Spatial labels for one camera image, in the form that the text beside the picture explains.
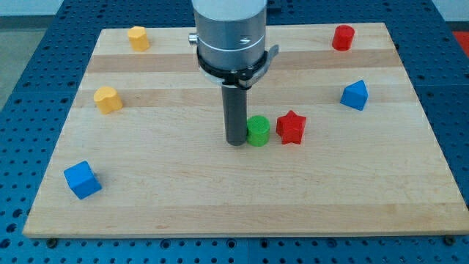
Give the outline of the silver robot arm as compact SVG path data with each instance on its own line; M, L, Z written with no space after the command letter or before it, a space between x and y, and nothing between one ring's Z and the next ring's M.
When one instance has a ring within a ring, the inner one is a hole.
M197 56L206 73L250 77L265 64L266 0L193 0L192 6Z

